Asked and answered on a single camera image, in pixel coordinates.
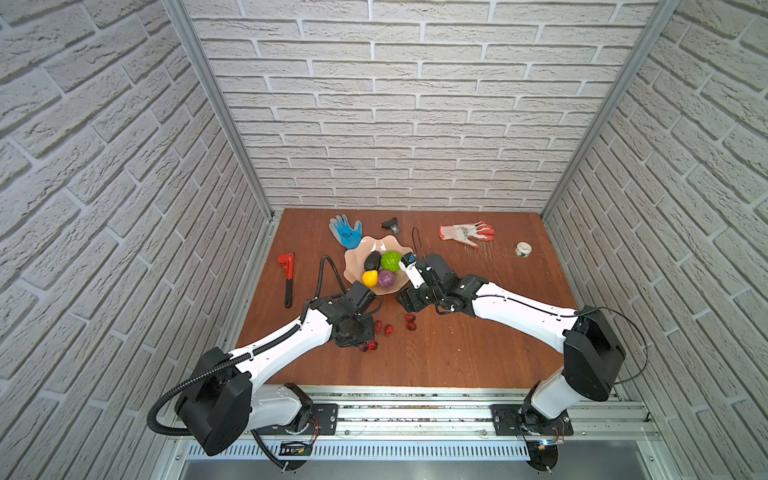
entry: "avocado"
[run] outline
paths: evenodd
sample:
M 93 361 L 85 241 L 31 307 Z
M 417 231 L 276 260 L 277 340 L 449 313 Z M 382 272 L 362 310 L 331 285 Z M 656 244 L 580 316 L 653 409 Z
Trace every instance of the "avocado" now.
M 362 268 L 367 272 L 369 270 L 378 270 L 379 264 L 382 261 L 382 254 L 373 251 L 366 257 L 366 261 L 363 263 Z

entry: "purple ball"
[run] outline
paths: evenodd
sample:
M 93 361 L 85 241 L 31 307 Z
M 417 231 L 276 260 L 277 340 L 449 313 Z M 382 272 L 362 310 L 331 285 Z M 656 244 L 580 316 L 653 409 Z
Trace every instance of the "purple ball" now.
M 395 274 L 389 270 L 381 270 L 379 272 L 379 285 L 384 288 L 390 288 L 395 284 Z

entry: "aluminum frame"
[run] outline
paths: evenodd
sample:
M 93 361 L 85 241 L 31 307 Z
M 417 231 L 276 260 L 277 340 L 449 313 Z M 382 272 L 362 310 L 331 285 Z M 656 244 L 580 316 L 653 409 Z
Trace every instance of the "aluminum frame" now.
M 235 160 L 240 164 L 240 168 L 243 169 L 248 185 L 253 191 L 253 195 L 256 196 L 259 209 L 264 217 L 271 221 L 275 214 L 274 210 L 272 210 L 270 201 L 266 198 L 264 188 L 261 186 L 259 177 L 256 175 L 256 170 L 250 163 L 250 155 L 248 155 L 248 150 L 245 148 L 245 142 L 240 135 L 240 129 L 235 124 L 227 99 L 224 98 L 224 93 L 222 93 L 219 87 L 219 82 L 214 74 L 214 68 L 211 67 L 208 56 L 205 54 L 203 42 L 195 30 L 187 7 L 184 5 L 183 0 L 164 0 L 164 3 L 168 17 L 170 17 L 170 22 L 176 28 L 181 45 L 187 50 L 192 68 L 197 73 L 200 85 L 203 86 L 205 94 L 208 96 L 208 100 L 210 100 L 210 106 L 221 123 L 221 130 L 230 142 Z
M 326 440 L 328 445 L 391 445 L 407 447 L 443 445 L 468 447 L 494 447 L 523 442 L 522 437 L 498 437 L 494 433 L 490 405 L 495 403 L 521 402 L 525 389 L 460 389 L 391 386 L 302 386 L 317 402 L 334 402 L 339 405 L 336 435 Z M 606 402 L 579 402 L 568 410 L 574 427 L 572 437 L 566 442 L 589 440 L 635 440 L 643 453 L 644 461 L 653 480 L 678 480 L 680 478 L 671 461 L 663 439 L 655 424 L 648 417 L 642 402 L 623 402 L 614 395 Z M 301 435 L 265 435 L 268 445 L 283 440 L 305 438 Z M 225 451 L 222 457 L 203 457 L 194 448 L 193 439 L 175 439 L 167 447 L 168 460 L 157 480 L 177 480 L 184 461 L 190 453 L 196 460 L 227 460 L 254 454 L 243 449 L 251 446 L 249 434 L 237 441 L 237 448 Z M 341 455 L 325 459 L 353 460 L 355 455 Z M 437 458 L 422 457 L 427 460 Z M 493 455 L 474 460 L 499 460 Z
M 598 111 L 592 117 L 592 121 L 589 122 L 584 136 L 581 137 L 574 154 L 565 166 L 560 180 L 558 180 L 558 184 L 555 185 L 552 195 L 549 196 L 547 204 L 541 211 L 542 220 L 547 220 L 554 213 L 554 209 L 557 208 L 563 195 L 565 195 L 571 179 L 587 157 L 589 150 L 592 149 L 592 145 L 598 139 L 600 133 L 611 117 L 613 117 L 616 107 L 618 107 L 622 97 L 627 93 L 627 89 L 632 84 L 632 81 L 637 77 L 640 67 L 643 66 L 646 58 L 648 58 L 650 50 L 667 26 L 667 23 L 669 23 L 672 14 L 679 4 L 680 0 L 659 0 L 656 4 L 656 8 L 650 14 L 648 23 L 645 24 L 645 28 L 643 28 L 637 43 L 632 48 L 627 61 L 616 74 L 614 83 L 611 84 L 608 93 L 603 98 L 602 103 L 600 103 L 600 107 L 598 107 Z

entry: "brick wall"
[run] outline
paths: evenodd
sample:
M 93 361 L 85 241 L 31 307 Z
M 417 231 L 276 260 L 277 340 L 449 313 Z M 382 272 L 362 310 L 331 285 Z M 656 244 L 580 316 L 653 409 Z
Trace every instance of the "brick wall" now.
M 149 478 L 263 218 L 162 3 L 0 18 L 0 478 Z
M 768 477 L 766 16 L 683 0 L 546 222 L 581 302 L 639 320 L 627 391 L 687 477 Z
M 654 7 L 185 2 L 278 212 L 540 211 Z

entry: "black wire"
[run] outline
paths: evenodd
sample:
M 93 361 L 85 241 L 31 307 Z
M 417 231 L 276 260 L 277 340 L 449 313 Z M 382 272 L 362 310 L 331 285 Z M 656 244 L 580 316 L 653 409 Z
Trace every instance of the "black wire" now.
M 361 313 L 361 315 L 373 315 L 374 313 L 376 313 L 379 310 L 381 310 L 382 305 L 384 304 L 384 301 L 378 295 L 376 296 L 376 299 L 379 301 L 379 306 L 377 306 L 375 309 L 373 309 L 373 311 L 371 311 L 371 312 L 363 312 L 363 313 Z
M 264 441 L 261 439 L 261 437 L 259 436 L 256 430 L 251 430 L 250 434 L 253 435 L 253 439 L 256 440 L 256 443 L 259 445 L 259 448 L 261 449 L 261 451 L 264 452 L 264 455 L 266 455 L 266 457 L 269 460 L 271 460 L 273 464 L 277 465 L 277 467 L 280 470 L 283 470 L 285 472 L 291 472 L 306 463 L 306 460 L 304 460 L 303 462 L 300 462 L 300 461 L 283 462 L 282 460 L 277 458 L 272 452 L 270 452 L 270 450 L 266 447 L 266 445 L 264 445 Z
M 158 422 L 157 414 L 163 408 L 163 406 L 166 403 L 168 403 L 170 399 L 172 399 L 179 393 L 182 393 L 184 390 L 194 385 L 195 383 L 202 382 L 203 380 L 213 375 L 214 373 L 218 373 L 218 372 L 221 372 L 222 370 L 229 369 L 240 362 L 245 362 L 246 360 L 250 360 L 256 355 L 264 353 L 267 350 L 271 349 L 272 347 L 279 345 L 280 343 L 287 340 L 294 333 L 298 332 L 299 328 L 301 327 L 299 327 L 298 325 L 294 325 L 292 329 L 288 330 L 283 335 L 263 344 L 262 346 L 258 346 L 257 348 L 253 349 L 251 353 L 244 353 L 241 356 L 219 363 L 218 365 L 209 368 L 205 372 L 202 372 L 199 375 L 196 375 L 194 377 L 190 377 L 189 379 L 186 379 L 182 383 L 179 383 L 178 385 L 176 385 L 174 388 L 168 390 L 163 394 L 163 396 L 157 399 L 154 405 L 152 405 L 152 408 L 149 409 L 149 412 L 147 413 L 147 427 L 149 427 L 151 431 L 155 433 L 159 433 L 161 435 L 168 435 L 173 437 L 192 435 L 192 432 L 190 432 L 189 429 L 177 429 L 177 428 L 163 425 L 160 422 Z
M 635 324 L 635 322 L 633 322 L 632 320 L 628 319 L 627 316 L 625 316 L 622 312 L 618 312 L 617 310 L 614 310 L 612 308 L 608 308 L 606 306 L 599 306 L 598 309 L 608 310 L 609 312 L 613 312 L 616 315 L 619 315 L 621 318 L 627 320 L 629 322 L 629 324 L 632 325 L 632 327 L 635 329 L 635 331 L 637 331 L 637 333 L 640 335 L 640 339 L 643 341 L 643 345 L 645 346 L 645 363 L 643 364 L 643 368 L 640 369 L 640 372 L 635 373 L 634 375 L 632 375 L 628 379 L 618 380 L 618 381 L 614 382 L 614 385 L 620 385 L 622 383 L 630 382 L 631 380 L 634 380 L 638 376 L 642 375 L 643 372 L 645 372 L 645 369 L 648 368 L 648 360 L 649 360 L 648 359 L 648 344 L 645 342 L 645 335 L 643 335 L 643 332 L 642 332 L 642 330 L 640 330 L 640 327 L 638 327 L 637 324 Z
M 330 263 L 331 268 L 333 269 L 333 273 L 336 275 L 336 281 L 339 282 L 339 287 L 341 287 L 342 292 L 346 293 L 346 287 L 344 286 L 344 282 L 341 280 L 341 276 L 339 275 L 339 271 L 337 270 L 336 265 L 333 263 L 333 260 L 331 259 L 331 257 L 327 255 L 323 255 L 323 257 L 320 258 L 320 269 L 319 269 L 319 272 L 317 273 L 317 289 L 315 290 L 315 299 L 317 299 L 320 296 L 320 290 L 323 288 L 323 268 L 325 266 L 326 261 Z M 304 302 L 304 306 L 301 309 L 301 314 L 299 315 L 299 321 L 302 325 L 304 324 L 304 320 L 306 319 L 306 314 L 310 311 L 310 303 L 313 300 L 314 299 L 309 299 L 306 302 Z M 377 312 L 379 308 L 381 308 L 381 304 L 379 304 L 379 307 L 376 308 L 376 310 L 374 310 L 372 314 Z M 213 375 L 214 373 L 229 369 L 240 362 L 245 362 L 246 360 L 250 360 L 256 355 L 264 353 L 267 350 L 273 348 L 274 346 L 279 345 L 280 343 L 287 340 L 294 333 L 298 332 L 300 328 L 301 327 L 299 325 L 294 325 L 293 328 L 285 332 L 283 335 L 263 344 L 262 346 L 258 346 L 257 348 L 253 349 L 251 353 L 244 353 L 243 355 L 238 356 L 237 358 L 230 359 L 216 366 L 213 366 L 208 370 L 206 370 L 205 372 L 202 372 L 200 375 L 190 377 L 189 379 L 176 385 L 174 388 L 168 390 L 163 394 L 163 396 L 161 396 L 154 403 L 154 405 L 152 405 L 152 408 L 149 409 L 149 412 L 147 413 L 147 427 L 149 427 L 149 429 L 152 430 L 153 432 L 159 433 L 161 435 L 168 435 L 168 436 L 192 435 L 192 432 L 190 432 L 189 429 L 177 429 L 177 428 L 163 425 L 160 422 L 158 422 L 157 414 L 163 408 L 163 406 L 170 401 L 170 399 L 172 399 L 179 393 L 182 393 L 184 390 L 194 385 L 195 383 L 202 382 L 203 380 Z
M 183 381 L 182 383 L 179 383 L 174 388 L 168 390 L 165 392 L 163 396 L 161 396 L 155 403 L 152 405 L 152 407 L 149 409 L 149 412 L 147 413 L 147 427 L 152 432 L 159 433 L 161 435 L 168 435 L 168 436 L 185 436 L 185 435 L 192 435 L 192 432 L 190 432 L 189 429 L 176 429 L 173 427 L 165 426 L 158 422 L 157 420 L 157 413 L 163 408 L 163 406 L 168 403 L 170 399 L 178 395 L 179 393 L 183 392 L 185 389 L 187 389 L 189 386 L 194 385 L 197 382 L 202 381 L 203 379 L 206 379 L 208 376 L 213 375 L 214 373 L 220 372 L 221 370 L 228 369 L 232 366 L 237 365 L 240 362 L 244 362 L 246 360 L 249 360 L 250 353 L 244 353 L 241 356 L 238 356 L 236 358 L 227 360 L 226 362 L 222 362 L 214 367 L 209 368 L 205 372 L 202 372 L 201 374 L 190 377 L 189 379 Z
M 557 313 L 548 312 L 547 310 L 543 310 L 543 309 L 537 308 L 537 307 L 535 307 L 533 305 L 529 305 L 526 302 L 522 302 L 520 300 L 511 298 L 509 296 L 503 296 L 503 295 L 477 295 L 476 298 L 483 298 L 483 297 L 487 297 L 487 296 L 493 296 L 493 297 L 496 297 L 496 298 L 502 298 L 504 300 L 511 300 L 513 302 L 520 303 L 521 305 L 525 305 L 528 308 L 532 308 L 533 310 L 538 310 L 539 312 L 546 313 L 546 314 L 552 315 L 552 316 L 558 316 L 560 318 L 575 318 L 577 316 L 583 316 L 583 315 L 589 315 L 590 313 L 595 313 L 598 310 L 607 310 L 609 312 L 613 312 L 616 315 L 619 315 L 621 318 L 627 320 L 629 322 L 629 324 L 632 325 L 632 328 L 634 328 L 635 331 L 640 335 L 640 338 L 643 341 L 643 345 L 645 346 L 645 363 L 643 364 L 643 368 L 641 368 L 639 372 L 635 373 L 634 375 L 632 375 L 628 379 L 617 380 L 616 382 L 614 382 L 614 385 L 621 385 L 622 383 L 630 382 L 630 381 L 636 379 L 638 376 L 642 375 L 643 372 L 645 372 L 645 369 L 648 368 L 649 355 L 648 355 L 648 346 L 647 346 L 648 344 L 645 341 L 645 335 L 643 335 L 642 330 L 640 330 L 640 327 L 638 327 L 635 322 L 633 322 L 632 320 L 627 318 L 626 315 L 624 315 L 622 312 L 619 312 L 618 310 L 614 310 L 614 309 L 612 309 L 610 307 L 607 307 L 607 306 L 596 306 L 592 310 L 587 310 L 586 312 L 577 312 L 574 315 L 558 315 Z
M 543 309 L 540 309 L 540 308 L 538 308 L 536 306 L 533 306 L 533 305 L 528 305 L 526 302 L 522 302 L 521 300 L 517 300 L 515 298 L 511 298 L 510 296 L 490 295 L 489 294 L 489 295 L 477 295 L 476 298 L 484 298 L 484 297 L 487 297 L 487 296 L 494 296 L 496 298 L 503 298 L 504 300 L 511 300 L 513 302 L 520 303 L 521 305 L 525 305 L 528 308 L 532 308 L 533 310 L 538 310 L 539 312 L 546 313 L 547 315 L 560 316 L 561 318 L 572 318 L 572 317 L 579 316 L 579 315 L 558 315 L 557 313 L 553 313 L 553 312 L 550 312 L 548 310 L 543 310 Z
M 413 227 L 411 229 L 411 242 L 413 243 L 413 249 L 414 250 L 416 249 L 416 240 L 415 240 L 415 238 L 413 236 L 414 233 L 419 236 L 419 249 L 421 249 L 421 251 L 422 251 L 422 258 L 424 258 L 425 255 L 424 255 L 424 245 L 422 245 L 422 233 L 419 232 L 419 228 L 418 227 Z
M 323 289 L 323 268 L 325 266 L 325 262 L 330 263 L 331 268 L 333 269 L 333 273 L 336 275 L 336 281 L 339 282 L 339 287 L 341 288 L 341 291 L 343 293 L 346 293 L 346 287 L 344 286 L 344 282 L 341 280 L 341 275 L 339 275 L 339 271 L 336 269 L 336 265 L 333 263 L 333 259 L 331 257 L 328 257 L 327 255 L 323 255 L 320 258 L 320 271 L 317 273 L 317 288 L 315 289 L 315 298 L 320 298 L 320 290 Z

